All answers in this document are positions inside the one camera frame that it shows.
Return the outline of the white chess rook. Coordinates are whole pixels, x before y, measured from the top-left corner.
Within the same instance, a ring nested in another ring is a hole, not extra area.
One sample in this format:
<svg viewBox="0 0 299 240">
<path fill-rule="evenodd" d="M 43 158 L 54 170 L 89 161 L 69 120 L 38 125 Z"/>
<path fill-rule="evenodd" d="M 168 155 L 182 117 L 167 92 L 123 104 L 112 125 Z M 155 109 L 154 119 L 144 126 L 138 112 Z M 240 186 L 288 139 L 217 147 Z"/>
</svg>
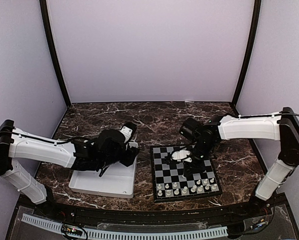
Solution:
<svg viewBox="0 0 299 240">
<path fill-rule="evenodd" d="M 162 192 L 161 190 L 159 190 L 159 191 L 157 192 L 157 195 L 158 195 L 159 197 L 161 197 L 161 196 L 163 195 L 163 192 Z"/>
</svg>

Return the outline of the white chess queen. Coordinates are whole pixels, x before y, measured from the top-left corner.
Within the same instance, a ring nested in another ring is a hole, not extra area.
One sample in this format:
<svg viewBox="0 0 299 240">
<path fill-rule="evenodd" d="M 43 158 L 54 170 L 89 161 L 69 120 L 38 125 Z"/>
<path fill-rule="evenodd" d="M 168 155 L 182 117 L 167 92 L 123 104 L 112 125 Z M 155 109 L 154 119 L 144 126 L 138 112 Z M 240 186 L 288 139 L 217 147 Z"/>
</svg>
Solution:
<svg viewBox="0 0 299 240">
<path fill-rule="evenodd" d="M 181 190 L 181 194 L 182 194 L 183 196 L 186 196 L 186 195 L 189 194 L 189 193 L 188 193 L 188 187 L 187 187 L 187 186 L 185 186 L 185 187 Z"/>
</svg>

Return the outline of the white bishop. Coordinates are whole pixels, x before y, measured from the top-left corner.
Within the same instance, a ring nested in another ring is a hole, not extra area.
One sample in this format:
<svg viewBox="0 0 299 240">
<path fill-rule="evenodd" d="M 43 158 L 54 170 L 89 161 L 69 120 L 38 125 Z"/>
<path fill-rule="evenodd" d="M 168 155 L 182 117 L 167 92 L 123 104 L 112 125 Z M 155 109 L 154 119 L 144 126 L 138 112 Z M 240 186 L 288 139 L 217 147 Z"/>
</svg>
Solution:
<svg viewBox="0 0 299 240">
<path fill-rule="evenodd" d="M 194 185 L 194 186 L 190 189 L 190 191 L 191 191 L 192 193 L 195 193 L 195 192 L 196 192 L 196 189 L 197 189 L 197 186 Z"/>
<path fill-rule="evenodd" d="M 201 185 L 197 188 L 198 193 L 202 193 L 204 191 L 204 187 Z"/>
</svg>

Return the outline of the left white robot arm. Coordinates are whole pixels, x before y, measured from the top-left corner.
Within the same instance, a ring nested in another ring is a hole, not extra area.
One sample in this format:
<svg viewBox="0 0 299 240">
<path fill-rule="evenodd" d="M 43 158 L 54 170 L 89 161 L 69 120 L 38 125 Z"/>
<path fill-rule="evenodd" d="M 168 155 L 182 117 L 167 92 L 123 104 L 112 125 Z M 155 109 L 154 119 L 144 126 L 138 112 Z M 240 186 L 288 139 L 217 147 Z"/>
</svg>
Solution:
<svg viewBox="0 0 299 240">
<path fill-rule="evenodd" d="M 39 183 L 19 163 L 19 159 L 46 162 L 73 171 L 94 171 L 103 176 L 113 164 L 131 166 L 139 149 L 130 145 L 136 124 L 126 122 L 120 129 L 105 129 L 93 138 L 82 136 L 55 140 L 27 133 L 7 119 L 0 126 L 0 177 L 26 195 L 49 218 L 60 214 L 52 190 Z"/>
</svg>

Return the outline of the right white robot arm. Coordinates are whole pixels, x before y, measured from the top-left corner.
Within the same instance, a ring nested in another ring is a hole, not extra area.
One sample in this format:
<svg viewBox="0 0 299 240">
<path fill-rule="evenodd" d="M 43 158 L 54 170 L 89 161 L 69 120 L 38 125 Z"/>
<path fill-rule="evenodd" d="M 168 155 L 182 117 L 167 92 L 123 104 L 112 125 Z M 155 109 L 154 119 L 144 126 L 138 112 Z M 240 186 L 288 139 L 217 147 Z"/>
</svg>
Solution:
<svg viewBox="0 0 299 240">
<path fill-rule="evenodd" d="M 267 201 L 299 166 L 299 114 L 291 107 L 257 115 L 216 115 L 205 123 L 189 117 L 179 132 L 194 144 L 188 171 L 197 169 L 221 141 L 254 141 L 267 172 L 254 191 L 255 198 L 244 207 L 249 217 L 257 216 L 264 209 L 263 201 Z"/>
</svg>

